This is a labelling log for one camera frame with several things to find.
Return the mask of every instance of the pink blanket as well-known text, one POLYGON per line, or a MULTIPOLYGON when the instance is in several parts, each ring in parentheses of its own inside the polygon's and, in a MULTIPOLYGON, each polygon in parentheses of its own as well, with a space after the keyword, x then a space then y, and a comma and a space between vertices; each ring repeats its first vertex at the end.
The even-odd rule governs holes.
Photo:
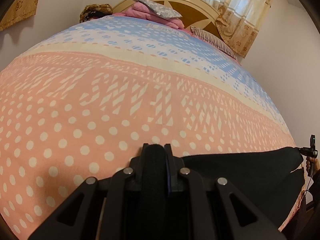
POLYGON ((183 22, 180 19, 163 19, 158 17, 153 11, 151 11, 146 5, 136 2, 132 7, 130 7, 126 12, 115 13, 114 16, 128 16, 144 20, 149 20, 152 22, 160 23, 171 27, 173 29, 184 29, 183 22))

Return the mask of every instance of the bedsheet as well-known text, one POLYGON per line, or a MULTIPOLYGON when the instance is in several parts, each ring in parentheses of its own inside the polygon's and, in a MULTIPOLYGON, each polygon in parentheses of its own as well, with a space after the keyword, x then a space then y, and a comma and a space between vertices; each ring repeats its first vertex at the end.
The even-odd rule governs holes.
POLYGON ((14 59, 0 73, 0 109, 0 211, 21 240, 85 178, 112 176, 143 143, 171 143, 175 156, 295 146, 235 61, 129 17, 75 25, 14 59))

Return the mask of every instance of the curtain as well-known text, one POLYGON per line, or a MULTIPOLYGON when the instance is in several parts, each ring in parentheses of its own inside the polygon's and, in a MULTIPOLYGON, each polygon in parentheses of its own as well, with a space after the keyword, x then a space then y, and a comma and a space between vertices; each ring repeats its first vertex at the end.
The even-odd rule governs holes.
POLYGON ((15 0, 0 21, 0 31, 36 14, 38 0, 15 0))
POLYGON ((272 0, 203 0, 218 10, 216 26, 223 41, 241 57, 252 46, 272 0))

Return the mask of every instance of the metal screw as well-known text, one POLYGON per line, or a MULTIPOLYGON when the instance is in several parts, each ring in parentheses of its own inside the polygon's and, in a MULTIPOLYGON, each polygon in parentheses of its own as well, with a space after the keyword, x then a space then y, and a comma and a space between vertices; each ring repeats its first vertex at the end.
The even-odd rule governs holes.
POLYGON ((226 178, 221 177, 218 179, 218 183, 224 186, 228 183, 228 180, 226 178))
POLYGON ((87 178, 85 182, 89 185, 92 185, 96 182, 96 178, 94 177, 87 178))
POLYGON ((190 173, 190 169, 188 168, 181 168, 180 173, 183 175, 188 175, 190 173))
POLYGON ((131 174, 131 173, 133 173, 133 168, 127 167, 123 170, 123 173, 124 174, 131 174))

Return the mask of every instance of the headboard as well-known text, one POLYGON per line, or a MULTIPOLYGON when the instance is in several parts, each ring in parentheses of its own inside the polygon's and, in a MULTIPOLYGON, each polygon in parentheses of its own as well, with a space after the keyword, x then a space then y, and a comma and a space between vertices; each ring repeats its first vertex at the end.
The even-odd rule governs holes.
MULTIPOLYGON (((199 27, 208 31, 221 39, 215 26, 215 21, 219 16, 217 10, 202 0, 151 0, 178 11, 185 28, 190 30, 191 26, 199 27)), ((123 0, 113 8, 113 12, 127 10, 135 2, 133 0, 123 0)))

